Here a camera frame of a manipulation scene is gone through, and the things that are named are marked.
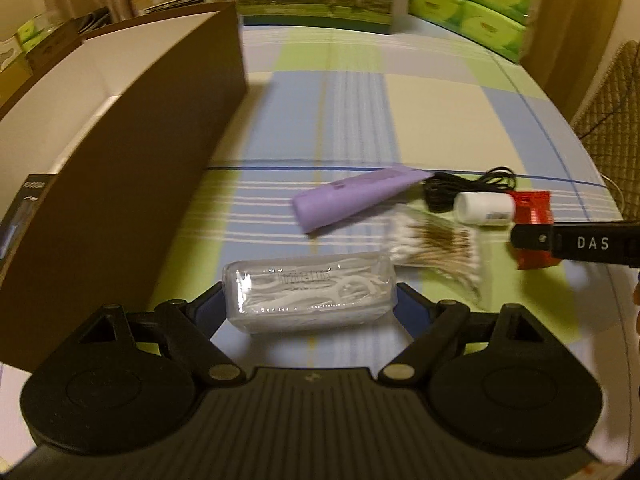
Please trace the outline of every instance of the tablecloth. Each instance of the tablecloth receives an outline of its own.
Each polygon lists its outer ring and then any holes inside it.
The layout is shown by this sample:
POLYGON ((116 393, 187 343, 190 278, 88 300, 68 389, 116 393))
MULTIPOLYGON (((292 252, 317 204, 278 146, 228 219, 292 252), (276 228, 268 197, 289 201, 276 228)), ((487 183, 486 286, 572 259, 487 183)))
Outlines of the tablecloth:
MULTIPOLYGON (((244 28, 248 95, 184 217, 154 302, 194 298, 235 260, 377 250, 388 204, 309 237, 289 202, 301 190, 394 162, 469 176, 509 166, 519 189, 552 191, 556 221, 620 218, 588 154, 522 67, 418 19, 406 17, 401 29, 382 36, 244 28)), ((623 267, 575 262, 518 271, 508 232, 487 239, 482 308, 522 303, 570 348, 605 398, 590 449, 605 460, 632 459, 640 452, 635 277, 623 267)), ((463 291, 426 272, 399 269, 398 278, 433 301, 468 303, 463 291)), ((277 340, 225 323, 213 341, 249 368, 364 364, 376 372, 410 338, 384 317, 372 326, 277 340)), ((0 417, 15 418, 8 402, 15 406, 10 396, 21 381, 19 371, 4 368, 0 417)), ((12 460, 16 444, 7 440, 0 436, 0 456, 12 460)))

